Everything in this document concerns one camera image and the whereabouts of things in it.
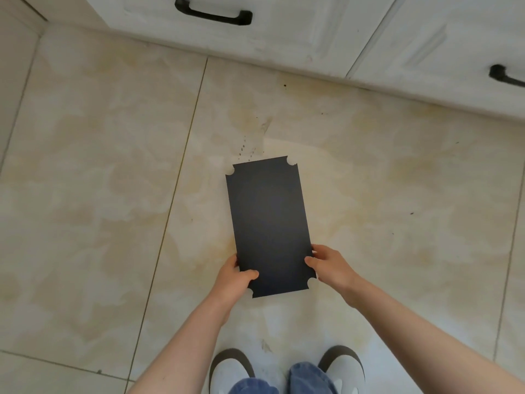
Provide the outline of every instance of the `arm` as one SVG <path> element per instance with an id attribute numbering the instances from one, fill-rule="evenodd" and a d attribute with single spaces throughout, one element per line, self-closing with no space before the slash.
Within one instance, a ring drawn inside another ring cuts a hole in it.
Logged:
<path id="1" fill-rule="evenodd" d="M 360 277 L 338 251 L 305 262 L 372 325 L 424 393 L 524 393 L 525 384 Z"/>
<path id="2" fill-rule="evenodd" d="M 226 260 L 208 296 L 190 314 L 155 358 L 130 394 L 200 393 L 220 327 L 257 271 L 235 269 L 237 255 Z"/>

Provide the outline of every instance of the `forearm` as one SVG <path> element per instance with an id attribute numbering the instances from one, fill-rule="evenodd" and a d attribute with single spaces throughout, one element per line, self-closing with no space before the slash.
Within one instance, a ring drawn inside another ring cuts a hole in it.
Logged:
<path id="1" fill-rule="evenodd" d="M 368 320 L 424 393 L 525 391 L 517 378 L 364 279 L 343 297 Z"/>
<path id="2" fill-rule="evenodd" d="M 200 393 L 229 309 L 208 296 L 133 386 L 133 394 Z"/>

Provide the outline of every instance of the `brown shoe trim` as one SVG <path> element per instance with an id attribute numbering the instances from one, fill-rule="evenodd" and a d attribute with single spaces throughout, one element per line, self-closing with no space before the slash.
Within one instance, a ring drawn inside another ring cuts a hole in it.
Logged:
<path id="1" fill-rule="evenodd" d="M 246 369 L 246 372 L 248 372 L 249 377 L 255 377 L 255 373 L 253 372 L 253 368 L 250 364 L 250 361 L 248 360 L 248 357 L 246 357 L 241 350 L 236 348 L 228 348 L 227 350 L 222 350 L 219 354 L 217 354 L 212 361 L 212 365 L 209 367 L 208 392 L 211 390 L 213 371 L 218 364 L 220 364 L 225 359 L 230 358 L 239 361 L 244 369 Z"/>
<path id="2" fill-rule="evenodd" d="M 361 363 L 361 360 L 359 359 L 355 351 L 352 350 L 351 348 L 348 348 L 347 346 L 341 346 L 341 345 L 333 346 L 332 348 L 329 348 L 325 352 L 325 355 L 323 355 L 323 357 L 319 361 L 319 369 L 322 370 L 324 373 L 326 373 L 330 365 L 332 365 L 332 362 L 334 362 L 336 358 L 341 355 L 349 355 L 352 358 L 354 358 L 359 363 L 359 365 L 361 365 L 361 369 L 363 370 L 363 375 L 364 375 L 363 364 Z"/>

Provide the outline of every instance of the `blue jeans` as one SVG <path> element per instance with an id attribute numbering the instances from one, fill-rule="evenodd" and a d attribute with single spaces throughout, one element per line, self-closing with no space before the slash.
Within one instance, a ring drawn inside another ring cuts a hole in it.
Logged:
<path id="1" fill-rule="evenodd" d="M 310 362 L 299 362 L 290 368 L 289 394 L 338 394 L 330 378 Z M 279 394 L 279 390 L 264 380 L 243 379 L 236 383 L 229 394 Z"/>

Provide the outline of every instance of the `left hand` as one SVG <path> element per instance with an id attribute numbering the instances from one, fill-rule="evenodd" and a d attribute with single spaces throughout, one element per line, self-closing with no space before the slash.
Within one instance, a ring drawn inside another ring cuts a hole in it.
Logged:
<path id="1" fill-rule="evenodd" d="M 215 284 L 208 295 L 208 297 L 214 298 L 224 305 L 227 313 L 244 294 L 250 281 L 259 277 L 258 271 L 241 272 L 236 267 L 237 254 L 233 254 L 220 268 Z"/>

